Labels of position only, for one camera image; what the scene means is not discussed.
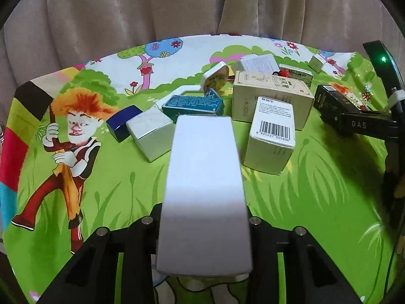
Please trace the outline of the other black gripper arm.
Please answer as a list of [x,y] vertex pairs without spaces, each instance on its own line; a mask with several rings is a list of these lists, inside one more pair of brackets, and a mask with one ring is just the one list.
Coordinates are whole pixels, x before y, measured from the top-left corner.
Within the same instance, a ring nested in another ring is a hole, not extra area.
[[396,230],[394,249],[404,243],[404,80],[394,57],[382,41],[364,43],[376,75],[387,94],[381,111],[341,112],[343,130],[381,139],[387,149],[382,191],[388,196],[389,222]]

